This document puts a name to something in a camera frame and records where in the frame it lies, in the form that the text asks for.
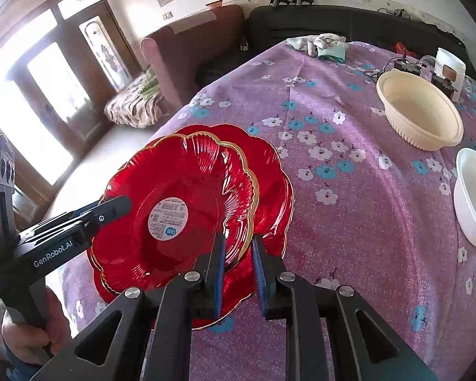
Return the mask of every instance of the sofa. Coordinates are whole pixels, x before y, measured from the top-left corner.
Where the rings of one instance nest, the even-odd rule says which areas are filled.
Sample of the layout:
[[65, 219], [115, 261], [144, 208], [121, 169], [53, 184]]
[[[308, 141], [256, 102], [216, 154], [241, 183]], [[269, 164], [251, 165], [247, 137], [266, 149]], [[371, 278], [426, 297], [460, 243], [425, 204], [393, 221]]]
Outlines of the sofa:
[[166, 101], [179, 109], [201, 88], [282, 40], [321, 32], [390, 51], [403, 43], [419, 56], [435, 56], [442, 47], [461, 58], [467, 74], [476, 79], [466, 46], [453, 34], [435, 25], [342, 6], [260, 6], [245, 20], [240, 6], [225, 5], [160, 28], [142, 40], [141, 51]]

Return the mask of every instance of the purple tablecloth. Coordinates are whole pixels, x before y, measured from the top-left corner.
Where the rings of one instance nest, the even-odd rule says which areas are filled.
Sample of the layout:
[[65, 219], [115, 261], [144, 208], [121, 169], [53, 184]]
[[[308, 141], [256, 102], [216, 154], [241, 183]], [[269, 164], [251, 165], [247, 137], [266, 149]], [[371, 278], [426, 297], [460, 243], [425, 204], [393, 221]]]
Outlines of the purple tablecloth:
[[[393, 53], [352, 43], [346, 63], [280, 43], [203, 89], [156, 137], [189, 124], [231, 123], [273, 144], [295, 189], [286, 267], [321, 286], [354, 286], [441, 380], [476, 356], [476, 248], [453, 208], [455, 159], [476, 150], [476, 86], [466, 81], [457, 147], [425, 152], [389, 125], [363, 72]], [[85, 255], [62, 273], [79, 328], [104, 303]], [[192, 336], [191, 380], [281, 380], [285, 332], [256, 299]]]

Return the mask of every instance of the white tile floor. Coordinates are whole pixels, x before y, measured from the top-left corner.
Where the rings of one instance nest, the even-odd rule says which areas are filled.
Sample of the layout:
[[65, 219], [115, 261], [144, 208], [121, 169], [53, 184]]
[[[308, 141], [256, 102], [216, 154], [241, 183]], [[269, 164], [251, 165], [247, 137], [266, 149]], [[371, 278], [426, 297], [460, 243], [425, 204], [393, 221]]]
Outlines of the white tile floor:
[[[74, 210], [99, 199], [104, 192], [111, 176], [132, 155], [148, 143], [155, 132], [162, 127], [166, 120], [146, 129], [135, 129], [127, 125], [113, 127], [95, 147], [88, 153], [76, 170], [62, 186], [45, 219], [57, 216], [63, 212]], [[63, 295], [58, 271], [53, 271], [46, 277], [46, 284], [62, 301]], [[69, 317], [65, 306], [63, 311]], [[71, 323], [72, 336], [77, 334]]]

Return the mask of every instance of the red plate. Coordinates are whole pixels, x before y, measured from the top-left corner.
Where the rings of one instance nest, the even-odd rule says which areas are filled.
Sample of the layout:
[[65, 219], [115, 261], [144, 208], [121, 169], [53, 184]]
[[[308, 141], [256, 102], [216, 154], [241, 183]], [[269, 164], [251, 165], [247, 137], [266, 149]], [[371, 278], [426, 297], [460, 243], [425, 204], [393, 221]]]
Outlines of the red plate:
[[[264, 236], [264, 245], [268, 253], [283, 257], [286, 251], [287, 229], [294, 210], [294, 193], [291, 181], [282, 171], [273, 146], [266, 140], [250, 136], [242, 128], [231, 124], [213, 127], [192, 125], [180, 129], [178, 133], [189, 135], [198, 131], [211, 132], [221, 141], [232, 142], [244, 151], [249, 169], [254, 172], [259, 183], [259, 205], [254, 215], [254, 233]], [[254, 269], [249, 249], [236, 267], [224, 275], [221, 319], [229, 315], [254, 291]], [[195, 325], [204, 328], [212, 323], [198, 321]]]
[[146, 146], [113, 176], [103, 199], [121, 194], [131, 199], [131, 212], [103, 227], [88, 251], [107, 302], [129, 286], [164, 286], [191, 270], [223, 224], [226, 265], [247, 251], [257, 180], [242, 150], [211, 133], [171, 135]]

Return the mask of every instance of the door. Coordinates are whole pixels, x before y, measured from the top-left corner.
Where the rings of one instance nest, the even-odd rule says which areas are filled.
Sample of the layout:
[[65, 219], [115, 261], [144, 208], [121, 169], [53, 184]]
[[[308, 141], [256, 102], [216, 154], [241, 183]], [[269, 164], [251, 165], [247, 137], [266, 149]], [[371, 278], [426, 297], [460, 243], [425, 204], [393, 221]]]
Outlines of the door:
[[15, 211], [38, 221], [139, 73], [106, 0], [50, 0], [0, 44], [0, 133], [16, 153]]

